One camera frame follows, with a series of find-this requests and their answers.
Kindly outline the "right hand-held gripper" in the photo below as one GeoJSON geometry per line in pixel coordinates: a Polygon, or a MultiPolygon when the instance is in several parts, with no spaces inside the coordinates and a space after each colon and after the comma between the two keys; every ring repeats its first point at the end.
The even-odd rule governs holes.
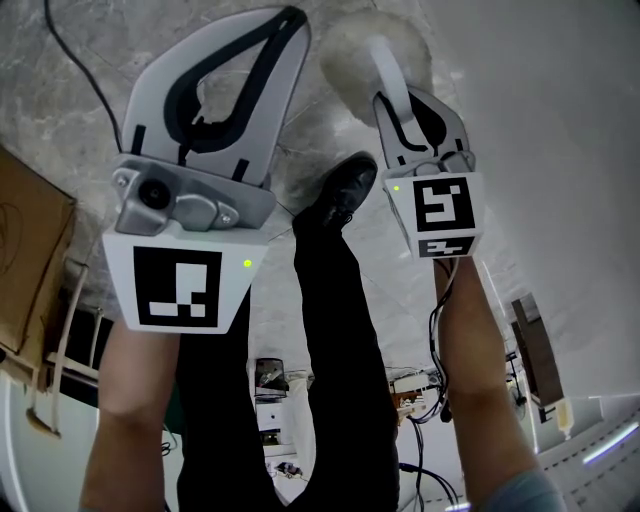
{"type": "Polygon", "coordinates": [[[484,232],[485,194],[464,123],[430,93],[410,87],[409,98],[429,146],[408,141],[381,92],[373,100],[389,168],[383,190],[413,258],[468,257],[484,232]]]}

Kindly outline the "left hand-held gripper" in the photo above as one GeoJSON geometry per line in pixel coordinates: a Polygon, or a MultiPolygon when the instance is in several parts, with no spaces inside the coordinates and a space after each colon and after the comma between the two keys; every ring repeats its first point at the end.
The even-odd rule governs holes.
{"type": "Polygon", "coordinates": [[[136,155],[114,166],[119,214],[103,234],[111,280],[136,331],[223,334],[268,251],[276,199],[246,159],[230,175],[136,155]]]}

